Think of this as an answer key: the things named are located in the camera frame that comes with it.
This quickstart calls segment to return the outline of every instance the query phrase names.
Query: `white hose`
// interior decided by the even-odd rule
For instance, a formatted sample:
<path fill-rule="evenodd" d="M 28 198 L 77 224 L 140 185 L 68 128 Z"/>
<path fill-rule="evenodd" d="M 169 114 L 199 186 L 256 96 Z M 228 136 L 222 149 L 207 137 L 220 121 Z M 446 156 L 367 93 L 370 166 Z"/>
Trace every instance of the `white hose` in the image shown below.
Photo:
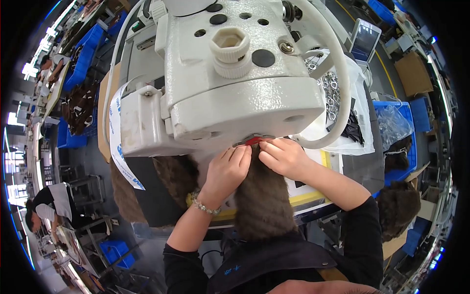
<path fill-rule="evenodd" d="M 311 20 L 315 27 L 318 27 L 322 32 L 321 36 L 323 37 L 323 40 L 329 49 L 328 56 L 332 57 L 338 76 L 341 104 L 339 107 L 336 124 L 331 132 L 329 132 L 323 138 L 313 141 L 305 139 L 301 134 L 292 136 L 294 140 L 307 149 L 320 149 L 332 144 L 344 131 L 348 122 L 351 108 L 351 93 L 349 89 L 349 74 L 346 58 L 335 32 L 325 17 L 320 13 L 320 11 L 318 11 L 318 9 L 307 0 L 291 0 L 291 2 L 292 4 L 299 7 L 306 15 L 308 15 L 308 19 Z"/>
<path fill-rule="evenodd" d="M 108 85 L 106 87 L 106 96 L 104 97 L 103 118 L 102 118 L 102 123 L 101 123 L 104 141 L 106 142 L 106 144 L 108 146 L 110 145 L 110 142 L 108 140 L 108 136 L 106 135 L 106 125 L 107 125 L 107 123 L 106 123 L 107 115 L 106 114 L 108 113 L 108 103 L 109 103 L 109 100 L 110 100 L 110 91 L 111 91 L 111 83 L 113 81 L 114 65 L 116 63 L 116 57 L 118 56 L 118 50 L 119 50 L 119 45 L 121 44 L 122 36 L 126 32 L 127 24 L 131 20 L 131 18 L 134 15 L 135 11 L 139 9 L 139 7 L 142 5 L 142 3 L 144 1 L 145 0 L 139 0 L 139 2 L 137 2 L 137 4 L 135 4 L 134 7 L 132 7 L 131 11 L 129 12 L 129 14 L 125 18 L 124 23 L 122 24 L 121 30 L 119 31 L 119 34 L 117 35 L 116 44 L 114 45 L 113 57 L 111 58 L 110 76 L 108 78 Z"/>

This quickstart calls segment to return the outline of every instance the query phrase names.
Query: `bracelet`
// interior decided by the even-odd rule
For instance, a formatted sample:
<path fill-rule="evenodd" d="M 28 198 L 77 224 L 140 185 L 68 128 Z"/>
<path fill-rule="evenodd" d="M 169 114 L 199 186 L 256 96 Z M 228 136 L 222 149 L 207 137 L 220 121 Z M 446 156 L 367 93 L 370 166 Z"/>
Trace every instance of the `bracelet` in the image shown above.
<path fill-rule="evenodd" d="M 197 201 L 197 196 L 199 195 L 200 190 L 194 191 L 191 193 L 191 200 L 193 200 L 193 203 L 196 204 L 196 208 L 201 209 L 202 211 L 207 212 L 210 215 L 218 215 L 221 211 L 220 207 L 216 210 L 208 209 L 204 205 L 202 205 L 201 202 Z"/>

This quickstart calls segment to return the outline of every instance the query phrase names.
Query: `black apron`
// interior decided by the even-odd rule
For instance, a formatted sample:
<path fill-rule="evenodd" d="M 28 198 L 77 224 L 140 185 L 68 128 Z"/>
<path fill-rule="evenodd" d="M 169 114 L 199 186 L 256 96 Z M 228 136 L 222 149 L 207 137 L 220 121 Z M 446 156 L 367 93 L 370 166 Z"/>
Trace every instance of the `black apron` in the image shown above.
<path fill-rule="evenodd" d="M 317 269 L 325 281 L 347 281 L 326 249 L 304 240 L 297 233 L 280 237 L 268 246 L 243 246 L 234 250 L 209 279 L 208 294 L 226 293 L 276 270 Z"/>

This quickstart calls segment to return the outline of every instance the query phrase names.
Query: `black sleeve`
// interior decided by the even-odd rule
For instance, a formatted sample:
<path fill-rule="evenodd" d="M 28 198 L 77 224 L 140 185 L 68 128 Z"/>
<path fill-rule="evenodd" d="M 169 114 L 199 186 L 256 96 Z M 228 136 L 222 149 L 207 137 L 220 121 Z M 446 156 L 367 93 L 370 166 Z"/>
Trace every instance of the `black sleeve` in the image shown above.
<path fill-rule="evenodd" d="M 52 193 L 49 188 L 45 187 L 36 194 L 36 196 L 32 200 L 32 203 L 34 207 L 33 211 L 36 212 L 36 206 L 38 206 L 39 204 L 49 205 L 52 203 L 54 206 L 54 197 L 52 197 Z"/>
<path fill-rule="evenodd" d="M 168 294 L 206 293 L 209 278 L 197 251 L 181 252 L 165 244 L 163 263 Z"/>
<path fill-rule="evenodd" d="M 359 207 L 346 212 L 344 257 L 360 272 L 361 284 L 378 288 L 383 276 L 382 229 L 379 209 L 370 196 Z"/>

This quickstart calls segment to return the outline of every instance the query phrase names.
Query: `white tape strip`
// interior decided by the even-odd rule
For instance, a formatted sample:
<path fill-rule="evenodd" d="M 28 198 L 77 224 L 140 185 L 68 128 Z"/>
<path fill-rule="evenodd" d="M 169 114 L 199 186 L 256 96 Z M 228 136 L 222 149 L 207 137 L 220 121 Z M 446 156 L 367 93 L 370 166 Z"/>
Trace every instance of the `white tape strip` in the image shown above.
<path fill-rule="evenodd" d="M 114 160 L 119 171 L 123 174 L 126 180 L 135 188 L 145 190 L 141 182 L 134 176 L 129 166 L 124 160 L 121 147 L 121 97 L 124 89 L 132 81 L 128 81 L 121 88 L 117 90 L 111 100 L 110 105 L 110 150 L 111 157 Z"/>

